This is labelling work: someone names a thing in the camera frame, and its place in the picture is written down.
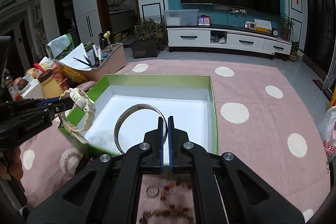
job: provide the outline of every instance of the white polka dot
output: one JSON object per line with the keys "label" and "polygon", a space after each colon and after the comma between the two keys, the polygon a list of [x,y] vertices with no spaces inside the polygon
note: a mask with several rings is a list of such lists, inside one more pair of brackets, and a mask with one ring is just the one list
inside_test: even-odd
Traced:
{"label": "white polka dot", "polygon": [[76,148],[70,148],[64,151],[61,159],[59,160],[59,166],[61,167],[61,170],[65,174],[74,176],[76,168],[82,156],[83,155]]}
{"label": "white polka dot", "polygon": [[314,212],[312,209],[309,209],[307,211],[304,211],[303,213],[303,217],[304,217],[304,222],[307,223],[308,220],[311,219],[311,217],[313,216]]}
{"label": "white polka dot", "polygon": [[137,64],[132,70],[134,72],[143,72],[148,69],[148,64]]}
{"label": "white polka dot", "polygon": [[300,134],[292,133],[289,135],[287,145],[289,151],[298,158],[302,158],[307,154],[307,143]]}
{"label": "white polka dot", "polygon": [[250,116],[250,113],[246,106],[240,103],[226,103],[220,109],[222,116],[233,123],[246,122]]}
{"label": "white polka dot", "polygon": [[35,159],[35,153],[33,150],[27,150],[23,153],[22,165],[25,169],[29,170],[33,166],[33,161]]}
{"label": "white polka dot", "polygon": [[219,67],[217,69],[215,69],[215,73],[217,73],[220,76],[224,76],[224,77],[231,77],[234,76],[234,72],[233,70],[227,68],[227,67]]}
{"label": "white polka dot", "polygon": [[279,90],[276,86],[268,85],[265,87],[266,92],[274,98],[280,99],[284,96],[281,90]]}

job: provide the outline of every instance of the black alarm clock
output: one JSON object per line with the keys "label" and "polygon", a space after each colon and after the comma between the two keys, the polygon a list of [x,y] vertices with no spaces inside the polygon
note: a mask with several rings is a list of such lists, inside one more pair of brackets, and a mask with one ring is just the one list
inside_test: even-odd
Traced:
{"label": "black alarm clock", "polygon": [[277,28],[273,28],[272,29],[272,34],[277,37],[278,36],[278,29]]}

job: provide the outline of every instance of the white tv cabinet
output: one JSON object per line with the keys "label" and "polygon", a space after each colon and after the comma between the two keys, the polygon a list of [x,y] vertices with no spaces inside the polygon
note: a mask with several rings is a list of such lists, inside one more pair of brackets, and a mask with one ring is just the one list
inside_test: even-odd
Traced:
{"label": "white tv cabinet", "polygon": [[[222,35],[226,42],[211,42],[211,33]],[[288,41],[234,26],[167,26],[167,35],[170,52],[177,47],[221,48],[260,52],[271,55],[271,58],[275,52],[285,55],[291,52],[291,43]]]}

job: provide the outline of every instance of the brown lid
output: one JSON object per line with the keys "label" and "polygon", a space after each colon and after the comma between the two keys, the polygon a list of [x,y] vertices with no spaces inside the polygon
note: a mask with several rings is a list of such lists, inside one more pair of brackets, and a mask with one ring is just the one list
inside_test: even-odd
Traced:
{"label": "brown lid", "polygon": [[44,81],[46,81],[49,77],[53,76],[53,71],[52,70],[46,70],[45,73],[41,74],[39,76],[39,82],[42,83]]}

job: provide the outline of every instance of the bracelet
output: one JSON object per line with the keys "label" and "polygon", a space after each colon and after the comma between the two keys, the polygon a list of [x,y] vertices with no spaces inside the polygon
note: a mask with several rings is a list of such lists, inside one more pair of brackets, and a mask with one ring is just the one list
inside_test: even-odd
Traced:
{"label": "bracelet", "polygon": [[166,119],[164,118],[164,116],[162,115],[162,113],[157,108],[155,108],[155,107],[153,107],[151,105],[137,104],[137,105],[134,105],[134,106],[128,108],[127,110],[125,110],[125,112],[123,114],[121,114],[121,116],[119,117],[117,123],[115,124],[115,128],[114,128],[114,142],[115,142],[115,145],[117,146],[118,150],[122,154],[125,154],[125,152],[121,149],[120,144],[119,144],[119,130],[121,128],[121,125],[127,119],[127,117],[129,115],[131,115],[134,112],[136,112],[138,110],[141,110],[141,109],[150,109],[150,110],[153,110],[153,111],[157,112],[161,116],[161,118],[164,121],[164,123],[163,123],[163,132],[164,132],[163,143],[166,142],[167,134],[168,134],[168,127],[167,127]]}

